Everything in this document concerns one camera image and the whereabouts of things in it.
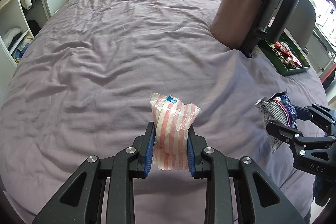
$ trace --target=electric kettle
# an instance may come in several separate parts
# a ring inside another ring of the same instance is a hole
[[[222,0],[210,32],[230,49],[252,57],[261,39],[275,43],[299,0]],[[275,16],[270,28],[271,18]]]

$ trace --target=bed sheet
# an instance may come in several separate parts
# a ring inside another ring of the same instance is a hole
[[[252,157],[304,216],[314,176],[295,170],[288,145],[273,154],[254,106],[287,89],[295,105],[327,105],[313,69],[283,77],[209,32],[221,0],[69,0],[19,63],[0,112],[0,174],[37,214],[90,155],[115,155],[145,132],[152,92],[202,109],[197,134],[226,156]],[[298,122],[305,136],[322,136]],[[137,224],[203,223],[206,183],[153,166],[135,180]]]

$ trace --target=striped snack package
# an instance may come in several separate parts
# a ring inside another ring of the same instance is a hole
[[[188,129],[201,109],[172,95],[153,93],[150,102],[156,127],[153,163],[161,170],[188,170]]]

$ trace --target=wrinkled fabric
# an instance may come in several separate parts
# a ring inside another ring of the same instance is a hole
[[[239,159],[252,157],[304,216],[314,176],[295,170],[288,145],[274,154],[254,106],[287,89],[293,104],[327,105],[313,69],[283,77],[209,32],[221,0],[69,0],[44,25],[9,84],[0,112],[0,174],[11,197],[37,214],[90,155],[110,157],[143,135],[152,92],[202,109],[196,134]],[[297,122],[305,136],[322,136]],[[135,219],[204,222],[205,180],[152,167],[134,182]]]

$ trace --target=green box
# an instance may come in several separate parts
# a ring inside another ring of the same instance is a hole
[[[297,69],[287,69],[285,65],[281,62],[275,51],[272,49],[270,43],[266,40],[260,40],[258,43],[258,47],[262,50],[262,52],[266,55],[266,57],[271,61],[273,66],[277,69],[278,73],[282,76],[295,75],[301,72],[306,72],[310,65],[304,55],[301,53],[300,49],[295,45],[295,43],[286,35],[284,32],[278,40],[280,43],[285,42],[292,53],[300,60],[302,67]]]

